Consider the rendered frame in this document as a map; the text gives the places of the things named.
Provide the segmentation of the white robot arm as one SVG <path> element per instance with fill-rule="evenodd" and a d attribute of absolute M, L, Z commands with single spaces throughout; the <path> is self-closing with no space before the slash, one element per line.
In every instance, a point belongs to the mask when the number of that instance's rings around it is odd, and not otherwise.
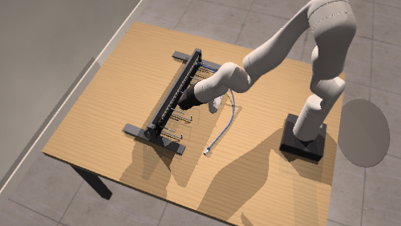
<path fill-rule="evenodd" d="M 309 27 L 317 44 L 311 55 L 310 90 L 314 95 L 307 99 L 293 132 L 302 141 L 315 140 L 346 86 L 338 76 L 357 30 L 348 0 L 311 0 L 269 41 L 244 58 L 244 69 L 235 63 L 223 64 L 214 76 L 204 81 L 204 93 L 210 99 L 226 94 L 229 89 L 245 93 L 261 76 L 283 62 Z"/>

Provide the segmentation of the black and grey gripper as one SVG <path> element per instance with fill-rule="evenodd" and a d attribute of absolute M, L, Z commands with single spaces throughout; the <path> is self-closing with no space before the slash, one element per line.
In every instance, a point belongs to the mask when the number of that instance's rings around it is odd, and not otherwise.
<path fill-rule="evenodd" d="M 184 90 L 182 96 L 178 101 L 179 108 L 183 110 L 188 110 L 193 106 L 199 106 L 201 104 L 208 103 L 209 104 L 209 112 L 214 114 L 217 112 L 221 100 L 223 99 L 223 95 L 215 98 L 210 99 L 203 90 L 203 83 L 205 79 L 195 83 L 194 85 L 190 86 L 188 89 Z M 186 97 L 187 96 L 187 97 Z"/>

